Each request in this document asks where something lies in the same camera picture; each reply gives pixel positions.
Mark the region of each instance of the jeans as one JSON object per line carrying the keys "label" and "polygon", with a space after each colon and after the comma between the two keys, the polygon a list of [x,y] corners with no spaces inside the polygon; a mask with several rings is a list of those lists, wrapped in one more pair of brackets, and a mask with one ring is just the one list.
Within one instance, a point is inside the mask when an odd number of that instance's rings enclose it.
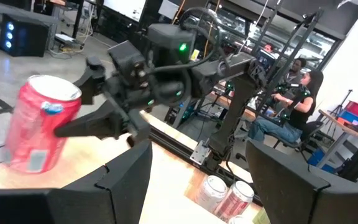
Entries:
{"label": "jeans", "polygon": [[296,140],[301,137],[302,131],[288,123],[285,123],[283,127],[281,127],[265,118],[258,117],[252,123],[248,137],[263,142],[265,140],[265,134],[275,134],[288,142],[296,142]]}

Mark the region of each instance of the green led light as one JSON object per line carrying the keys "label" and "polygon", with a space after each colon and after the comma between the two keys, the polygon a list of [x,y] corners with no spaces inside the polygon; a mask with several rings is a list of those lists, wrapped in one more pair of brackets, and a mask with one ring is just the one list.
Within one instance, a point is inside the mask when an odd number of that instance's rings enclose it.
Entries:
{"label": "green led light", "polygon": [[181,44],[180,47],[179,47],[180,51],[184,51],[186,49],[187,49],[187,44]]}

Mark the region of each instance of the blue box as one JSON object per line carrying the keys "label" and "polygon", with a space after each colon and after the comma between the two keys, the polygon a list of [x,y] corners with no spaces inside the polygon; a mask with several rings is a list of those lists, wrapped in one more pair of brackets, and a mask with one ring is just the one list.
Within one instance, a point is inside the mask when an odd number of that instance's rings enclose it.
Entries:
{"label": "blue box", "polygon": [[345,119],[346,121],[353,123],[353,121],[358,122],[358,115],[355,115],[353,113],[350,113],[346,110],[342,111],[342,113],[339,115],[340,118]]}
{"label": "blue box", "polygon": [[[317,150],[311,155],[311,157],[308,160],[308,164],[312,166],[317,166],[318,162],[320,162],[321,159],[323,159],[325,153],[322,149],[317,148]],[[324,165],[322,170],[325,170],[330,173],[334,173],[334,168],[329,165]]]}

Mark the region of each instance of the soda can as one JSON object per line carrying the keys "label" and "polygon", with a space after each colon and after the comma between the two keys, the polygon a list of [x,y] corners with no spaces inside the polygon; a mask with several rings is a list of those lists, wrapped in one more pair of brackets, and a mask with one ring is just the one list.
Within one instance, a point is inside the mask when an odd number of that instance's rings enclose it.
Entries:
{"label": "soda can", "polygon": [[66,141],[53,130],[76,116],[80,96],[81,90],[62,78],[31,76],[19,91],[3,150],[5,163],[33,174],[53,168]]}
{"label": "soda can", "polygon": [[248,224],[250,221],[246,220],[242,215],[232,217],[227,224]]}
{"label": "soda can", "polygon": [[226,196],[226,192],[227,186],[222,179],[214,175],[208,176],[196,195],[196,203],[213,213]]}
{"label": "soda can", "polygon": [[243,181],[234,183],[223,199],[222,203],[215,210],[215,215],[227,222],[230,218],[240,215],[247,206],[252,203],[254,190]]}

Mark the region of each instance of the woman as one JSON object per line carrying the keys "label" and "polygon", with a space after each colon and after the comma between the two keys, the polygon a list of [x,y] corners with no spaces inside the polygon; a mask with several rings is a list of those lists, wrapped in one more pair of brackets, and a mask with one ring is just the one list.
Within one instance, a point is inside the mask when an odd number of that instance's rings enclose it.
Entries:
{"label": "woman", "polygon": [[[324,75],[320,71],[306,73],[300,83],[309,89],[311,96],[298,103],[292,111],[289,121],[281,127],[267,119],[258,117],[252,123],[248,137],[263,142],[265,134],[275,134],[288,142],[296,142],[302,134],[303,126],[316,108],[316,97],[323,79]],[[286,106],[291,105],[293,102],[280,94],[273,94],[272,97],[285,103]]]}

